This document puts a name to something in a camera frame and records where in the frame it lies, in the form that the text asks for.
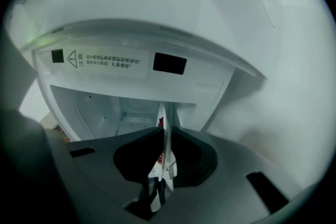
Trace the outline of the pile of red beans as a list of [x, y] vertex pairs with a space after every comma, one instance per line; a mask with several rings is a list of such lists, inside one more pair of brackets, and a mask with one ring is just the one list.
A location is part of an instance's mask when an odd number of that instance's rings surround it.
[[[164, 126], [164, 118], [161, 117], [159, 118], [159, 122], [158, 122], [158, 127], [163, 127]], [[159, 158], [157, 159], [157, 163], [159, 165], [162, 165], [162, 161], [163, 161], [163, 152], [160, 154]]]

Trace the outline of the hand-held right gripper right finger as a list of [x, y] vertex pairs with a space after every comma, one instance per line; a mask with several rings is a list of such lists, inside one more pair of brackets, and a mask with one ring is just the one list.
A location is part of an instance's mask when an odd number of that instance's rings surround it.
[[169, 224], [297, 224], [315, 190], [238, 143], [174, 128], [175, 192]]

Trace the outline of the white round plate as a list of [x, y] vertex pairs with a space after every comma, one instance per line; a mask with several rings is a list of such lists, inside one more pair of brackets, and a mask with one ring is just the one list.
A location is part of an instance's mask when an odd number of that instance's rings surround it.
[[161, 209], [167, 199], [174, 192], [174, 178], [177, 176], [177, 161], [172, 151], [172, 123], [174, 120], [174, 105], [171, 103], [160, 103], [159, 118], [164, 118], [164, 142], [162, 165], [157, 162], [148, 174], [150, 212], [155, 213]]

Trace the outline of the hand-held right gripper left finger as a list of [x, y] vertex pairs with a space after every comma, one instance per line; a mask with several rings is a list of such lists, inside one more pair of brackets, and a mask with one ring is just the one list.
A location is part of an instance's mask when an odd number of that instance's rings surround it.
[[67, 224], [165, 224], [150, 212], [148, 173], [163, 147], [163, 129], [65, 143], [46, 130], [56, 171], [70, 200]]

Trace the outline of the white microwave oven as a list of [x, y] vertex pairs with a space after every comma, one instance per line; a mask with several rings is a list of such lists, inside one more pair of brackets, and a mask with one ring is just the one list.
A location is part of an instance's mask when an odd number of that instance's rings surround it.
[[158, 125], [201, 131], [237, 72], [265, 76], [264, 0], [14, 0], [6, 28], [73, 141]]

